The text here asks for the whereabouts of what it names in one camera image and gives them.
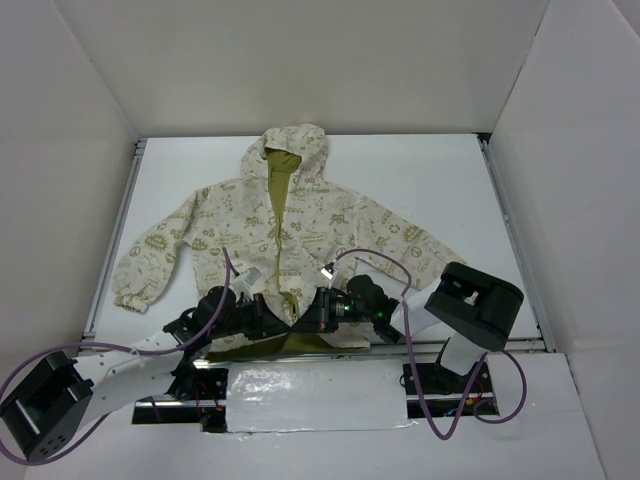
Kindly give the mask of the cream printed hooded jacket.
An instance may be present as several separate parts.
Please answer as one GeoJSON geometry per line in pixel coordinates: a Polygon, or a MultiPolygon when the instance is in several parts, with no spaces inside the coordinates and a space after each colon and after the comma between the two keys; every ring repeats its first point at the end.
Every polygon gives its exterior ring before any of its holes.
{"type": "MultiPolygon", "coordinates": [[[[269,129],[247,151],[268,146],[324,146],[328,157],[325,131],[312,124],[269,129]]],[[[204,238],[198,236],[209,190],[218,184],[194,191],[175,212],[133,243],[113,273],[112,290],[117,306],[144,313],[168,286],[182,245],[190,249],[199,296],[223,283],[228,266],[242,271],[251,268],[236,265],[236,257],[228,249],[241,242],[240,235],[227,239],[219,239],[215,233],[204,238]]],[[[351,217],[354,244],[336,251],[322,263],[319,272],[324,264],[336,260],[339,270],[348,277],[354,274],[359,262],[365,262],[391,278],[410,281],[414,288],[423,289],[440,277],[447,264],[458,260],[452,249],[428,231],[368,196],[351,191],[359,196],[351,217]]]]}

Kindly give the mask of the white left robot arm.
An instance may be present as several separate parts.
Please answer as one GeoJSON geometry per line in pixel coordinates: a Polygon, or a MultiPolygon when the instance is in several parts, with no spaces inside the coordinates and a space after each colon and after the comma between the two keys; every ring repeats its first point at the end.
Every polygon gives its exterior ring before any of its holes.
{"type": "Polygon", "coordinates": [[[211,344],[238,335],[263,341],[287,334],[259,294],[251,299],[212,288],[198,305],[123,350],[70,358],[46,355],[1,403],[1,418],[29,465],[49,462],[88,423],[130,403],[160,395],[193,399],[195,361],[211,344]]]}

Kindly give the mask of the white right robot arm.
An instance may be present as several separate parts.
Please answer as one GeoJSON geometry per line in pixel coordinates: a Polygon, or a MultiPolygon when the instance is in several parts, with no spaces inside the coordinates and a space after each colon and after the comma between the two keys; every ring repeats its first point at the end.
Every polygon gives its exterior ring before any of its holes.
{"type": "Polygon", "coordinates": [[[454,334],[419,380],[435,394],[452,394],[464,388],[483,354],[505,349],[523,301],[515,285],[451,262],[434,284],[405,301],[365,274],[351,278],[343,292],[320,287],[292,330],[330,334],[346,323],[369,324],[380,339],[396,344],[442,323],[454,334]]]}

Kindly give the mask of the olive green Snoopy t-shirt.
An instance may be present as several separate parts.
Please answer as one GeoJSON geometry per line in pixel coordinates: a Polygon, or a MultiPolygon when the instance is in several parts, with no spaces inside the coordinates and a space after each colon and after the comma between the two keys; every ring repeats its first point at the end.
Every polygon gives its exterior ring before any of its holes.
{"type": "Polygon", "coordinates": [[[261,272],[256,284],[269,309],[293,325],[310,308],[320,267],[354,244],[358,194],[326,182],[324,146],[250,148],[237,182],[209,190],[198,236],[240,235],[235,264],[261,272]]]}

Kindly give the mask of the white foil-edged panel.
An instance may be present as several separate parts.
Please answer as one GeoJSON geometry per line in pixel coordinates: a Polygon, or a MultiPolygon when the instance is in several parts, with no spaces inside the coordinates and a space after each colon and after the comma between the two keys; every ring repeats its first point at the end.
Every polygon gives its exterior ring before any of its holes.
{"type": "Polygon", "coordinates": [[[409,424],[399,360],[234,364],[226,394],[233,433],[377,431],[409,424]]]}

